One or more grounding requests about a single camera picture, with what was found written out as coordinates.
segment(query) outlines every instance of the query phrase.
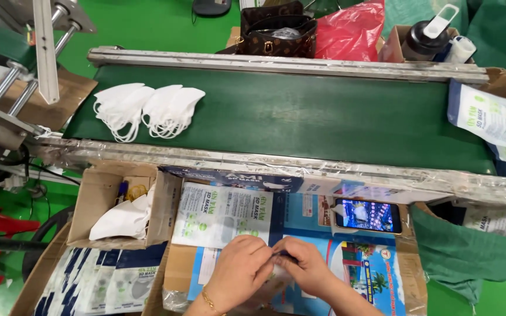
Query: brown handbag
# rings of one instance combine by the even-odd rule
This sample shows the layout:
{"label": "brown handbag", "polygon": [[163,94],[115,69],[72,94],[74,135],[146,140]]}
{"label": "brown handbag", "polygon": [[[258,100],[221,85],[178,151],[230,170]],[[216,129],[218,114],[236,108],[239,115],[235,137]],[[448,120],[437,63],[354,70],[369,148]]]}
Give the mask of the brown handbag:
{"label": "brown handbag", "polygon": [[[241,36],[236,45],[217,54],[314,58],[317,20],[303,13],[304,6],[300,1],[273,7],[245,8],[241,11]],[[281,28],[297,30],[300,36],[284,40],[271,35]]]}

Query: phone screen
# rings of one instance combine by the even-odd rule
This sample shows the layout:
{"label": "phone screen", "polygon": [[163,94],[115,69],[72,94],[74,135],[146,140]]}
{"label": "phone screen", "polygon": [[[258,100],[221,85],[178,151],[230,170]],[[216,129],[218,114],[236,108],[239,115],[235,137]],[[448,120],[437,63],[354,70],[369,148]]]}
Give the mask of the phone screen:
{"label": "phone screen", "polygon": [[335,213],[339,227],[401,233],[399,208],[395,204],[338,198],[336,205],[345,207],[344,217]]}

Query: woman's hand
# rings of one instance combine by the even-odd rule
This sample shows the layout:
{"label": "woman's hand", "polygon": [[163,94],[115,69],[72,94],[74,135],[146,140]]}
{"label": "woman's hand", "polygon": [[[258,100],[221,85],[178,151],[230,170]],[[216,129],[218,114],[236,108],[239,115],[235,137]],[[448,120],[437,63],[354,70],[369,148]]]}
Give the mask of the woman's hand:
{"label": "woman's hand", "polygon": [[302,291],[325,300],[332,284],[340,280],[329,270],[318,249],[312,243],[287,236],[273,247],[275,253],[283,250],[298,264],[280,256],[274,257],[273,262],[284,268]]}
{"label": "woman's hand", "polygon": [[273,250],[251,235],[240,235],[224,247],[205,287],[208,298],[219,313],[245,302],[273,271],[269,259]]}

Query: gold bracelet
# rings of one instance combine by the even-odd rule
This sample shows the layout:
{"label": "gold bracelet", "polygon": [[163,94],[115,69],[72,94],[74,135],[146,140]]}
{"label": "gold bracelet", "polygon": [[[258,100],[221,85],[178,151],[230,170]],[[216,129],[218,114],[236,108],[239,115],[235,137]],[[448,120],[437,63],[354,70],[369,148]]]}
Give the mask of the gold bracelet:
{"label": "gold bracelet", "polygon": [[218,312],[215,308],[214,308],[214,302],[212,302],[210,300],[210,298],[208,297],[208,294],[206,292],[206,286],[203,286],[202,287],[202,297],[204,298],[204,300],[208,303],[208,305],[210,305],[210,308],[212,308],[213,311],[215,311],[217,314],[220,314],[220,312]]}

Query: red plastic bag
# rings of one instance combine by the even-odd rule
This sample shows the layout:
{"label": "red plastic bag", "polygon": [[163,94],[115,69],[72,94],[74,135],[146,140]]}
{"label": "red plastic bag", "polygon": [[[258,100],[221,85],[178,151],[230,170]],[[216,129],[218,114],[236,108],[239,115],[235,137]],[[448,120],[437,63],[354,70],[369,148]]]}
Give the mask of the red plastic bag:
{"label": "red plastic bag", "polygon": [[384,17],[384,0],[369,0],[319,18],[315,58],[378,61]]}

